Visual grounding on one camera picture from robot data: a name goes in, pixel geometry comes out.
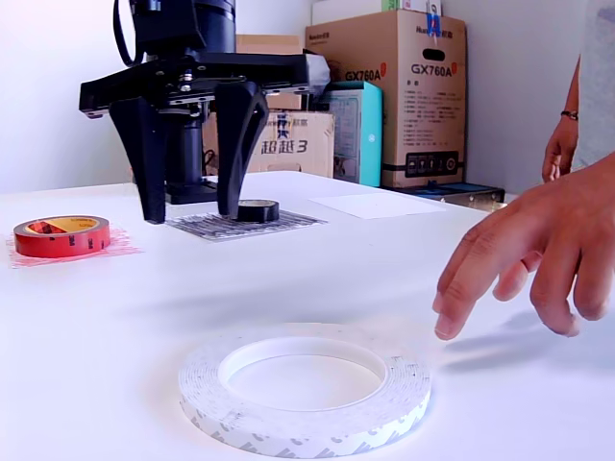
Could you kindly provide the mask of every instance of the teal box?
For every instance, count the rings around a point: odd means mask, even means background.
[[[319,103],[335,116],[333,177],[380,187],[382,90],[367,82],[336,83]]]

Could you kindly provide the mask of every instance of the red tape roll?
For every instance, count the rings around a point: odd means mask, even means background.
[[[111,244],[109,221],[95,216],[57,216],[20,224],[15,249],[30,257],[93,255]]]

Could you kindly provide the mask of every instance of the white wall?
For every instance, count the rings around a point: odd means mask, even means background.
[[[239,34],[297,35],[306,38],[315,0],[236,0]]]
[[[468,180],[522,192],[540,183],[544,150],[577,63],[587,0],[446,0],[469,41]]]
[[[310,4],[237,0],[237,29],[303,36]],[[0,12],[0,193],[129,181],[111,120],[78,110],[81,82],[124,68],[112,0],[0,0]]]

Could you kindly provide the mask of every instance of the brown cardboard box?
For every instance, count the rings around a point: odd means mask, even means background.
[[[333,177],[335,120],[322,112],[272,112],[252,154],[249,173],[301,171]],[[212,113],[203,129],[206,171],[218,174],[218,131]]]
[[[247,55],[303,55],[298,36],[237,36],[237,53]],[[278,94],[267,98],[270,109],[301,110],[301,95]]]
[[[365,80],[383,91],[382,183],[460,182],[465,159],[466,30],[442,17],[427,35],[421,12],[380,12],[307,28],[335,81]]]

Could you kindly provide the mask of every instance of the white tape roll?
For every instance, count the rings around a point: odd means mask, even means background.
[[[382,381],[373,394],[338,408],[288,411],[248,401],[229,387],[244,367],[275,357],[349,360]],[[428,370],[396,345],[338,325],[289,324],[211,339],[180,372],[182,408],[199,429],[237,449],[280,458],[364,453],[401,439],[423,418]]]

